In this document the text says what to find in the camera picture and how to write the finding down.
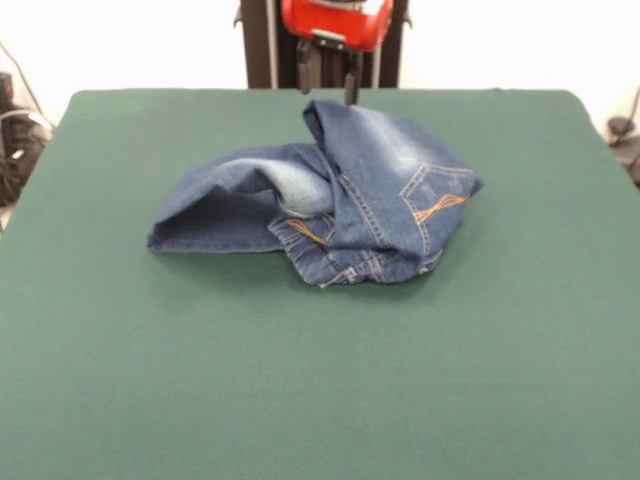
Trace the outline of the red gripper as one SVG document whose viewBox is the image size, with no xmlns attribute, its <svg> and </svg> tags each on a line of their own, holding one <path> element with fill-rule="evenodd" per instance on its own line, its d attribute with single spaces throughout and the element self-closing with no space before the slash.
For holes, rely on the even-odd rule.
<svg viewBox="0 0 640 480">
<path fill-rule="evenodd" d="M 383 43 L 392 14 L 392 1 L 282 1 L 284 26 L 301 37 L 297 44 L 298 89 L 304 95 L 313 89 L 311 40 L 325 40 L 359 50 L 348 52 L 344 80 L 344 102 L 347 106 L 356 105 L 362 77 L 362 51 L 373 51 Z"/>
</svg>

